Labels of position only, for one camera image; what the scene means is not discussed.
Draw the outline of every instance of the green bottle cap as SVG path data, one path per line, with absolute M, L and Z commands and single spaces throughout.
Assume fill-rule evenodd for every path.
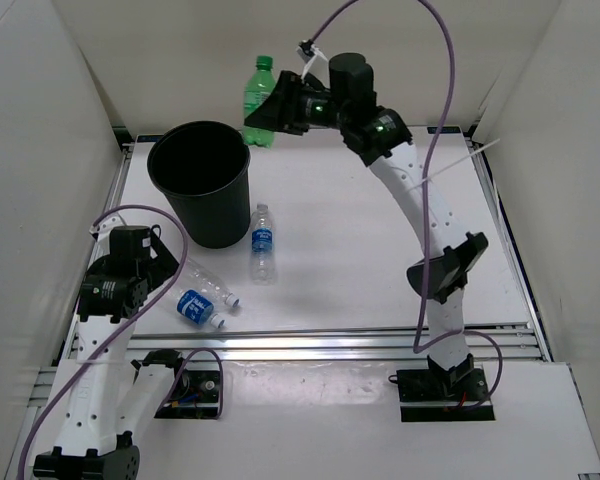
M 256 59 L 256 67 L 271 70 L 273 68 L 273 58 L 267 55 L 258 55 Z

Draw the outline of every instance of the black bucket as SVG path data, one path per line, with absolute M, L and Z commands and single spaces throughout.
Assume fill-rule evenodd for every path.
M 192 122 L 166 133 L 151 149 L 151 181 L 198 245 L 224 248 L 249 229 L 249 149 L 218 122 Z

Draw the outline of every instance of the white wall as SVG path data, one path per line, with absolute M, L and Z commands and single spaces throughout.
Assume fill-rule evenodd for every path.
M 0 0 L 0 478 L 58 352 L 120 151 L 49 0 Z
M 573 366 L 600 453 L 600 0 L 563 2 L 491 137 L 553 352 Z
M 163 132 L 192 119 L 239 125 L 258 54 L 299 71 L 297 42 L 343 0 L 55 0 L 85 54 L 114 124 Z M 506 98 L 560 0 L 434 0 L 458 56 L 450 123 L 469 127 L 492 91 Z M 358 51 L 376 71 L 379 101 L 409 124 L 435 123 L 447 89 L 444 40 L 415 0 L 361 1 L 319 41 Z

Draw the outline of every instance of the water bottle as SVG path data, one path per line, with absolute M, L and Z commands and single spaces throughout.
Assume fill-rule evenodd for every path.
M 251 280 L 257 285 L 275 282 L 273 220 L 269 207 L 259 203 L 251 220 Z
M 256 59 L 256 72 L 247 82 L 244 89 L 244 118 L 253 113 L 269 97 L 276 86 L 271 69 L 273 58 L 260 55 Z M 244 142 L 247 145 L 258 145 L 270 148 L 273 145 L 274 133 L 269 130 L 244 126 L 242 130 Z
M 240 299 L 231 293 L 217 275 L 190 258 L 187 259 L 187 265 L 178 279 L 178 282 L 180 281 L 216 306 L 224 304 L 229 308 L 235 308 L 240 303 Z
M 224 318 L 213 312 L 213 303 L 195 290 L 181 289 L 178 291 L 178 297 L 180 298 L 177 306 L 178 313 L 196 325 L 201 327 L 209 322 L 216 328 L 224 326 Z

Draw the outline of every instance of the green plastic bottle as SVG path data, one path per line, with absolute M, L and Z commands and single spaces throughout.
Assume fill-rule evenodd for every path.
M 258 56 L 256 60 L 256 72 L 247 82 L 244 89 L 244 118 L 247 118 L 264 102 L 276 86 L 271 69 L 273 58 L 266 55 Z M 271 147 L 273 145 L 274 133 L 260 128 L 247 127 L 242 129 L 242 136 L 247 145 L 258 145 L 259 147 Z

